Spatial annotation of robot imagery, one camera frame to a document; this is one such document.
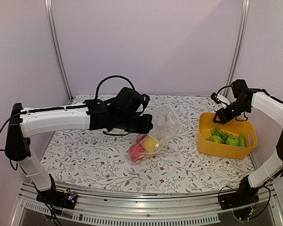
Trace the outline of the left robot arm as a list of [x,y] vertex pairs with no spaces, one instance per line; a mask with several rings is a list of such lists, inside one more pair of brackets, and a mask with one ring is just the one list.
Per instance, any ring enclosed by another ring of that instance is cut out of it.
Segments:
[[7,121],[5,155],[24,170],[43,199],[57,204],[61,192],[56,190],[54,179],[45,172],[30,149],[30,138],[68,129],[102,129],[105,134],[113,129],[122,129],[127,133],[148,134],[153,128],[152,115],[144,114],[139,108],[144,110],[149,100],[148,95],[124,87],[116,97],[106,101],[95,96],[74,105],[39,109],[14,104]]

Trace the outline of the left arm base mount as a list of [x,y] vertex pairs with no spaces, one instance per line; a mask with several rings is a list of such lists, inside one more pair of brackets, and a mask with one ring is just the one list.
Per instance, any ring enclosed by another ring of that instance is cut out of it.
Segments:
[[60,207],[64,209],[74,210],[77,203],[77,193],[66,191],[61,192],[54,189],[50,189],[47,191],[39,191],[37,190],[37,198],[36,200],[39,202],[43,202],[49,206]]

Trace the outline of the red apple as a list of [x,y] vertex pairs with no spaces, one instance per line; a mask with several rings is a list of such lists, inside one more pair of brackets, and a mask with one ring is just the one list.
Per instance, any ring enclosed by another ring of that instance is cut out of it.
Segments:
[[143,160],[144,153],[144,148],[140,144],[135,144],[129,148],[129,157],[133,163]]
[[147,137],[146,134],[139,134],[138,137],[136,138],[136,144],[141,143],[146,137]]

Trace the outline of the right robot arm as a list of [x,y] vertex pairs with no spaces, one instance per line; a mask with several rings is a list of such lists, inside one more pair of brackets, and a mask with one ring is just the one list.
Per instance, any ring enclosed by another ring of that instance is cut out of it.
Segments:
[[228,88],[232,90],[233,101],[221,95],[220,91],[211,95],[214,102],[222,104],[222,108],[216,111],[213,122],[224,125],[243,113],[255,110],[261,114],[255,119],[255,124],[259,126],[260,153],[266,148],[265,153],[270,155],[256,157],[262,164],[240,181],[237,192],[228,201],[245,205],[252,201],[260,188],[283,176],[283,101],[265,89],[249,88],[242,79],[233,81]]

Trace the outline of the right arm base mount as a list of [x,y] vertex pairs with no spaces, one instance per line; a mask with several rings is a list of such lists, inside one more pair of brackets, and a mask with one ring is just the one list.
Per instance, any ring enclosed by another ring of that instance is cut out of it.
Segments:
[[[217,199],[221,206],[221,210],[229,210],[246,205],[251,205],[259,201],[258,188],[247,188],[245,191],[243,191],[243,189],[238,189],[236,191],[230,188],[233,191],[232,193],[222,194],[221,191],[224,188],[230,187],[224,186],[218,193]],[[239,221],[247,221],[250,220],[254,211],[255,207],[247,207],[245,209],[235,210],[233,212],[233,215]]]

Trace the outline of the clear zip top bag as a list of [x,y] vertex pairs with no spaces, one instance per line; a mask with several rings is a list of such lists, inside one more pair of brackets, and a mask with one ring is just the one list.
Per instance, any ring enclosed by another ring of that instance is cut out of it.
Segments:
[[133,163],[130,160],[129,151],[128,151],[127,159],[129,163],[132,165],[139,164],[145,159],[150,158],[156,155],[157,153],[159,153],[163,149],[163,147],[166,146],[168,142],[170,142],[181,130],[181,123],[179,117],[177,116],[176,112],[173,110],[173,108],[170,105],[159,106],[153,109],[150,114],[152,115],[153,129],[151,129],[150,132],[146,135],[147,137],[152,137],[158,140],[159,147],[154,153],[148,153],[145,151],[143,160],[137,163]]

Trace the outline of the yellow lemon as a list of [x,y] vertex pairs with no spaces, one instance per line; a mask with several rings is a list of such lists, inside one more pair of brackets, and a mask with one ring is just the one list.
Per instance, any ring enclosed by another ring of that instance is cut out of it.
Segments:
[[142,144],[144,150],[148,153],[154,153],[159,147],[159,141],[152,138],[152,137],[147,137],[143,144]]

